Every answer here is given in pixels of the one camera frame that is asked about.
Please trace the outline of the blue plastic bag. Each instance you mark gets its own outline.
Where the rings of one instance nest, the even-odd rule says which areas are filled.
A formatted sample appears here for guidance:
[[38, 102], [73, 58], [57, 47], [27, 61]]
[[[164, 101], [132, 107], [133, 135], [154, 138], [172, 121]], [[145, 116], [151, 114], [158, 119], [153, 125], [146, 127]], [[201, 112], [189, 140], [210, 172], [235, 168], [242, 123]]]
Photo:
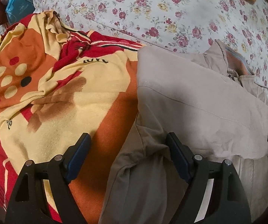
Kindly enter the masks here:
[[19, 22], [34, 12], [33, 0], [8, 0], [5, 13], [9, 24]]

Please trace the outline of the orange red yellow blanket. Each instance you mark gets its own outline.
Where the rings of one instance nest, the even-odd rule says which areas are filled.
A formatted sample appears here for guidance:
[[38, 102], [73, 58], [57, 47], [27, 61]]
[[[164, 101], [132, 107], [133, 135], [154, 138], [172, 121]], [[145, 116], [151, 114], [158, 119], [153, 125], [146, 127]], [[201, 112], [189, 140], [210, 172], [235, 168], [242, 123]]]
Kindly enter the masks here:
[[86, 221], [98, 223], [111, 165], [138, 112], [140, 48], [71, 29], [54, 11], [0, 35], [0, 206], [27, 160], [49, 161], [88, 133], [91, 148], [70, 190]]

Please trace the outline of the beige jacket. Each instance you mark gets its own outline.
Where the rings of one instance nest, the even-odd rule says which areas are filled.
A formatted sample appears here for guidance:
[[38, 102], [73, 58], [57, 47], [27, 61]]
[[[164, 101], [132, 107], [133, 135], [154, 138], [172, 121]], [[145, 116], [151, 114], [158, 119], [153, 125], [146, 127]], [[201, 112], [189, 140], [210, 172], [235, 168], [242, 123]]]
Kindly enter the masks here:
[[168, 223], [187, 184], [164, 140], [173, 132], [194, 154], [229, 159], [252, 220], [268, 206], [268, 98], [241, 56], [216, 41], [202, 54], [155, 46], [138, 51], [138, 115], [111, 166], [99, 223]]

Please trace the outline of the floral white quilt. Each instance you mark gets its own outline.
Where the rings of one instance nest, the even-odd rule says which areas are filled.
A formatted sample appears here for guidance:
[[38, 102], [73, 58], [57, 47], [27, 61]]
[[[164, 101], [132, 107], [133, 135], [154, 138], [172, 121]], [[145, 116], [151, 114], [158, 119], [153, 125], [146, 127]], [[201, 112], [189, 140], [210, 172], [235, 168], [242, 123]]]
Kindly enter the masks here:
[[256, 0], [33, 0], [71, 28], [201, 53], [219, 39], [239, 52], [268, 97], [268, 3]]

